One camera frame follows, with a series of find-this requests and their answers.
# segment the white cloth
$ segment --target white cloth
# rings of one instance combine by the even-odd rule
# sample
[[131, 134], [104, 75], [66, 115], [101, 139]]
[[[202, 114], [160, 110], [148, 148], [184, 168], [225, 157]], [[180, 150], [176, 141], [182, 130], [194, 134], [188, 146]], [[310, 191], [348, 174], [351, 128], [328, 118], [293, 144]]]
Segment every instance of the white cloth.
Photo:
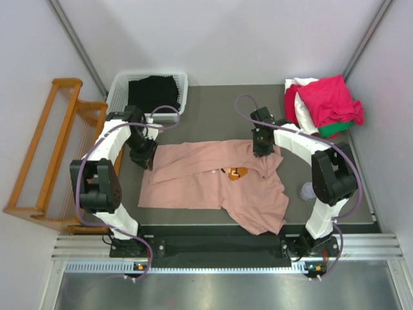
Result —
[[[290, 88], [293, 84], [305, 86], [315, 81], [318, 81], [318, 79], [299, 79], [298, 77], [295, 77], [294, 79], [286, 79], [285, 91], [287, 91], [287, 89]], [[301, 127], [301, 129], [303, 129], [306, 134], [318, 133], [318, 129], [311, 119], [310, 112], [305, 106], [303, 100], [301, 100], [301, 98], [299, 97], [298, 92], [296, 94], [296, 98], [294, 99], [294, 109], [296, 110], [298, 125]]]

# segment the wooden rack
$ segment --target wooden rack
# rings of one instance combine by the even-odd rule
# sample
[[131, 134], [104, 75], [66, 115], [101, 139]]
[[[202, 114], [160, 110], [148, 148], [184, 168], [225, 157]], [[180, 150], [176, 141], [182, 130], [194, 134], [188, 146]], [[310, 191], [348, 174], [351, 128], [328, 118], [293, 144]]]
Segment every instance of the wooden rack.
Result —
[[[80, 159], [103, 129], [107, 104], [78, 98], [83, 82], [53, 80], [12, 195], [4, 211], [66, 233], [105, 233], [83, 227], [75, 213], [69, 164]], [[116, 162], [119, 173], [122, 152]]]

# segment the green cloth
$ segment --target green cloth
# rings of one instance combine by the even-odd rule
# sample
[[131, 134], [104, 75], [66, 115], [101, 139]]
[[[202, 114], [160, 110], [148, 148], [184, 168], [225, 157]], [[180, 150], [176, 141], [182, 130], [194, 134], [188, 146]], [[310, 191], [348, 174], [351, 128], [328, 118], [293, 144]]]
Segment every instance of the green cloth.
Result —
[[335, 134], [339, 131], [346, 130], [347, 128], [349, 128], [353, 125], [354, 125], [353, 121], [348, 121], [346, 123], [337, 122], [337, 123], [334, 123], [334, 124], [331, 124], [331, 125], [319, 127], [317, 129], [318, 129], [321, 137], [329, 137], [329, 136], [332, 136], [333, 134]]

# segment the wooden drying rack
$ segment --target wooden drying rack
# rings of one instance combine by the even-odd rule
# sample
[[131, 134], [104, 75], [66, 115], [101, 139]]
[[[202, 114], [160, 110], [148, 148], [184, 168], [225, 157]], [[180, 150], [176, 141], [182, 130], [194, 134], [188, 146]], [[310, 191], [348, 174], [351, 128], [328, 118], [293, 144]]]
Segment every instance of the wooden drying rack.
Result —
[[[57, 231], [66, 233], [107, 233], [107, 228], [102, 227], [83, 227], [80, 225], [80, 221], [75, 215], [73, 218], [48, 218], [46, 216], [47, 209], [49, 207], [50, 197], [52, 196], [56, 178], [61, 167], [63, 155], [68, 144], [68, 139], [74, 124], [75, 117], [78, 115], [80, 118], [89, 126], [95, 128], [93, 141], [99, 137], [100, 132], [105, 124], [106, 109], [108, 105], [105, 102], [88, 102], [83, 101], [78, 98], [80, 89], [83, 82], [76, 78], [64, 78], [53, 80], [53, 86], [49, 93], [46, 101], [46, 105], [41, 114], [39, 123], [35, 129], [32, 142], [28, 148], [26, 158], [21, 167], [19, 176], [15, 183], [12, 195], [5, 207], [4, 211], [8, 214], [18, 216], [25, 220], [37, 223], [55, 229]], [[42, 134], [44, 132], [46, 122], [50, 115], [50, 111], [55, 102], [55, 98], [62, 88], [69, 90], [69, 96], [67, 98], [67, 108], [61, 127], [59, 129], [59, 134], [55, 145], [53, 146], [52, 155], [50, 161], [48, 162], [45, 177], [42, 180], [41, 190], [37, 197], [36, 203], [34, 205], [18, 205], [19, 197], [23, 190], [25, 180], [27, 178], [30, 166], [32, 164], [33, 158], [35, 156], [37, 146], [41, 140]], [[121, 164], [122, 150], [117, 157], [114, 168], [116, 173], [119, 173], [119, 168]]]

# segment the magenta cloth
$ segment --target magenta cloth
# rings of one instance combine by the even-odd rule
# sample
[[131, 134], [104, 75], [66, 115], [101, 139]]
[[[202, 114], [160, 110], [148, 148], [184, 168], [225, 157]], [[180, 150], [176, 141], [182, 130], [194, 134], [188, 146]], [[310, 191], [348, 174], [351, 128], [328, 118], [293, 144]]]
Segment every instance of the magenta cloth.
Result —
[[139, 207], [224, 208], [252, 234], [278, 233], [288, 205], [275, 153], [256, 158], [251, 140], [158, 146], [152, 172], [143, 175]]
[[298, 94], [310, 112], [314, 125], [331, 125], [338, 121], [364, 124], [363, 106], [352, 99], [342, 76], [324, 77], [298, 89]]
[[285, 118], [296, 125], [298, 125], [298, 119], [296, 116], [296, 108], [294, 102], [296, 100], [296, 94], [299, 88], [301, 88], [301, 86], [292, 84], [290, 88], [285, 90], [284, 95]]

